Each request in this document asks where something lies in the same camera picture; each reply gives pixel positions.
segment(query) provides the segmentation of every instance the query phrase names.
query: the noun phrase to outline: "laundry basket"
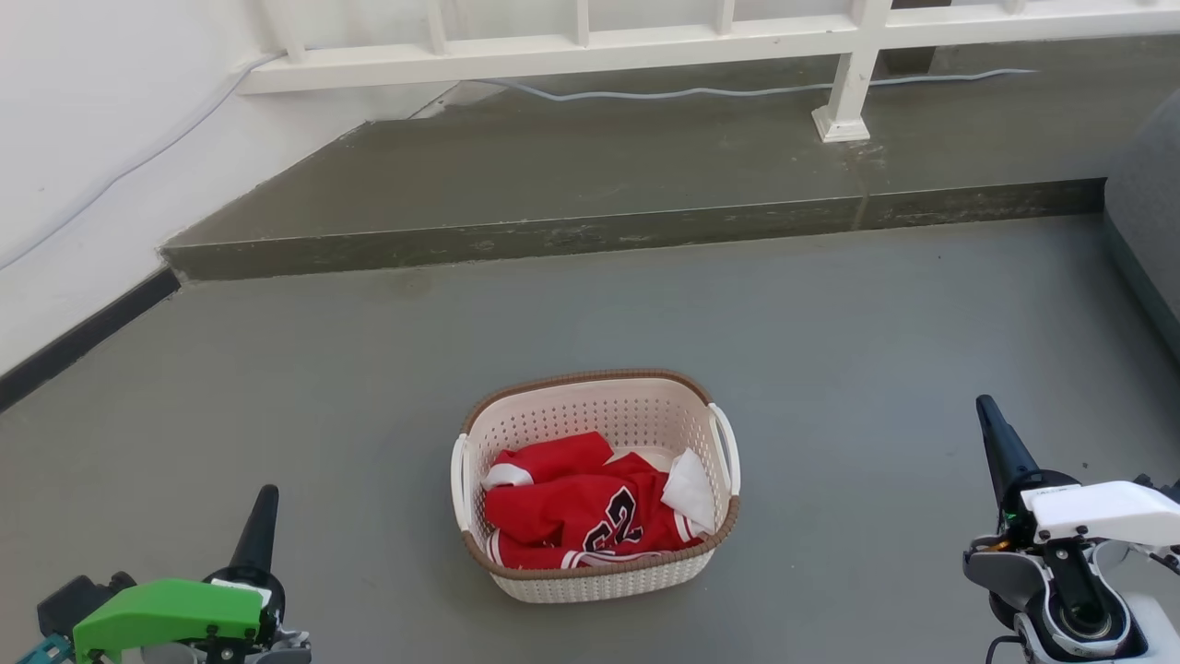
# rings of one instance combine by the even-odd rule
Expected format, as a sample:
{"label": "laundry basket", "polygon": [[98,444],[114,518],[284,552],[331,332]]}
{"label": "laundry basket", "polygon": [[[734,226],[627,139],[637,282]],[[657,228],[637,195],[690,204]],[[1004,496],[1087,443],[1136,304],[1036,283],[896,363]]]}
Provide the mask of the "laundry basket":
{"label": "laundry basket", "polygon": [[[661,471],[691,448],[709,476],[716,534],[691,548],[602,567],[510,570],[492,561],[485,545],[493,528],[479,482],[496,456],[586,432]],[[690,379],[663,370],[578,374],[502,390],[476,407],[451,456],[451,499],[467,551],[504,592],[539,604],[627,597],[696,577],[733,530],[740,488],[738,445],[725,413]]]}

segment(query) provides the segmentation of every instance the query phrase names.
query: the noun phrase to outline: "white cable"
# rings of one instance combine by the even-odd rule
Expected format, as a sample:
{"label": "white cable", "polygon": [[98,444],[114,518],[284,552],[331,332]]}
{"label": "white cable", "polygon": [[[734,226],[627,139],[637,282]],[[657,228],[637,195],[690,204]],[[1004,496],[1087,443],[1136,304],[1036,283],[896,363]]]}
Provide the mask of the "white cable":
{"label": "white cable", "polygon": [[[217,92],[217,94],[211,96],[209,103],[205,104],[204,110],[198,109],[196,120],[182,125],[173,134],[165,136],[164,140],[159,143],[156,147],[145,150],[144,155],[135,159],[135,165],[125,167],[119,171],[118,175],[111,177],[106,180],[99,182],[93,189],[83,195],[78,196],[74,204],[68,208],[68,211],[64,212],[60,218],[54,222],[46,224],[32,237],[21,242],[9,251],[0,255],[0,270],[11,265],[12,263],[19,261],[20,258],[28,255],[33,249],[40,246],[42,242],[52,237],[55,232],[70,224],[74,218],[81,212],[86,211],[90,205],[94,203],[103,193],[114,186],[114,183],[123,179],[124,177],[131,175],[139,166],[143,166],[148,162],[160,156],[165,150],[176,145],[182,138],[192,132],[194,129],[201,125],[201,123],[209,119],[209,116],[214,114],[229,99],[229,96],[237,90],[237,86],[245,79],[245,77],[254,71],[271,60],[281,58],[282,53],[274,53],[264,55],[245,67],[241,72],[235,74],[225,85],[223,90]],[[911,75],[906,78],[887,78],[884,80],[873,80],[868,85],[903,85],[906,83],[940,83],[950,80],[979,80],[984,78],[990,78],[992,75],[1009,74],[1009,73],[1036,73],[1036,70],[992,70],[989,72],[977,73],[977,74],[948,74],[948,75]],[[576,92],[573,94],[551,94],[543,90],[537,90],[536,87],[530,87],[523,83],[516,83],[512,80],[505,80],[502,78],[487,78],[481,79],[478,83],[489,83],[491,85],[499,85],[502,87],[511,87],[513,90],[519,90],[522,92],[527,92],[530,94],[536,94],[549,99],[551,101],[575,101],[577,99],[674,99],[676,97],[688,97],[689,94],[716,94],[721,97],[765,97],[767,94],[782,94],[787,92],[802,92],[805,90],[827,90],[832,87],[831,83],[817,83],[814,85],[796,85],[794,87],[771,87],[768,90],[716,90],[714,87],[693,87],[690,90],[678,90],[676,92],[653,92],[653,93],[636,93],[636,92]]]}
{"label": "white cable", "polygon": [[103,193],[106,193],[106,191],[111,186],[114,186],[116,182],[131,175],[139,166],[155,159],[156,157],[160,156],[165,150],[179,143],[182,138],[191,133],[192,130],[196,129],[201,123],[209,119],[209,116],[214,114],[214,112],[217,109],[219,109],[222,104],[225,103],[227,99],[229,99],[229,96],[232,94],[235,90],[237,90],[238,84],[241,84],[242,80],[247,77],[247,74],[249,74],[255,67],[262,66],[271,60],[278,59],[282,55],[283,55],[282,53],[266,55],[247,65],[241,72],[235,74],[234,78],[228,80],[224,88],[218,91],[216,94],[210,96],[209,101],[206,101],[203,107],[197,109],[196,119],[194,121],[181,125],[172,134],[165,136],[163,140],[157,143],[155,147],[144,150],[144,152],[139,157],[133,159],[135,165],[123,169],[114,177],[96,183],[96,185],[90,191],[84,191],[81,195],[79,195],[74,199],[74,203],[67,209],[67,211],[61,213],[58,221],[53,223],[47,223],[44,228],[34,232],[32,237],[28,237],[27,239],[14,246],[12,250],[0,255],[0,269],[4,269],[9,264],[25,257],[25,255],[27,255],[30,251],[32,251],[37,246],[40,246],[42,242],[45,242],[46,239],[52,237],[55,232],[68,225],[70,222],[77,218],[78,215],[80,215],[81,212],[86,211],[86,209],[90,208],[90,205],[92,205],[94,200],[97,200]]}
{"label": "white cable", "polygon": [[[983,73],[972,74],[944,74],[944,75],[910,75],[905,78],[886,78],[881,80],[872,80],[868,85],[904,85],[906,83],[944,83],[950,80],[981,80],[984,78],[991,78],[994,75],[1002,75],[1008,73],[1036,73],[1036,70],[992,70]],[[675,92],[575,92],[572,94],[553,94],[551,92],[545,92],[544,90],[537,90],[536,87],[530,87],[523,83],[517,83],[514,80],[506,80],[503,78],[485,78],[478,83],[489,83],[491,85],[499,85],[502,87],[511,87],[512,90],[519,90],[522,92],[527,92],[529,94],[536,94],[550,101],[576,101],[578,99],[675,99],[677,97],[688,97],[690,94],[716,94],[719,97],[766,97],[767,94],[784,94],[787,92],[804,92],[805,90],[828,90],[832,87],[831,83],[817,83],[813,85],[796,85],[794,87],[771,87],[767,90],[717,90],[715,87],[693,87],[689,90],[677,90]]]}

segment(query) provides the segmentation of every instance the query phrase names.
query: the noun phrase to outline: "basket handle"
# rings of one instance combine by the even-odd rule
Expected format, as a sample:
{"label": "basket handle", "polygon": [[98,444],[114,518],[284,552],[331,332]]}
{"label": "basket handle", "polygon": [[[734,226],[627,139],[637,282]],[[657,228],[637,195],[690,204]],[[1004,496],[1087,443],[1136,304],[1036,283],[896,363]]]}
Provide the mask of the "basket handle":
{"label": "basket handle", "polygon": [[709,410],[714,415],[714,425],[717,426],[721,432],[721,438],[726,441],[726,461],[729,462],[729,495],[736,497],[741,491],[741,461],[738,458],[738,440],[734,438],[734,428],[729,426],[729,419],[721,408],[715,405],[709,405]]}
{"label": "basket handle", "polygon": [[454,451],[451,453],[451,502],[454,504],[454,520],[459,524],[459,530],[466,533],[471,530],[467,524],[467,493],[463,488],[463,451],[467,443],[467,435],[459,434],[454,442]]}

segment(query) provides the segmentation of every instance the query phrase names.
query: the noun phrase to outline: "black cable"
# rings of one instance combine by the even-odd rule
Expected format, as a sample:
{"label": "black cable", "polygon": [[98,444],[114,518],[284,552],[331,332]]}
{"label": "black cable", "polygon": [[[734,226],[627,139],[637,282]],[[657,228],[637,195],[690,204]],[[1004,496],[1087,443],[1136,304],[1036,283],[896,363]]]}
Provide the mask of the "black cable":
{"label": "black cable", "polygon": [[1002,643],[1021,643],[1021,637],[1010,635],[996,637],[996,640],[991,642],[991,645],[988,646],[988,657],[984,658],[983,664],[991,664],[991,658],[996,656],[996,646]]}

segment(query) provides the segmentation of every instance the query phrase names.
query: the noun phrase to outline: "gray fabric object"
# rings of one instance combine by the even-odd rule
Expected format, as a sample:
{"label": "gray fabric object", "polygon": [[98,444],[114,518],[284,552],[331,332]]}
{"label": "gray fabric object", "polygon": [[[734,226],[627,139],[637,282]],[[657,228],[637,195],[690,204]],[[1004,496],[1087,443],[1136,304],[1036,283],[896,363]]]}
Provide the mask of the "gray fabric object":
{"label": "gray fabric object", "polygon": [[1120,155],[1106,208],[1115,259],[1180,357],[1180,92]]}

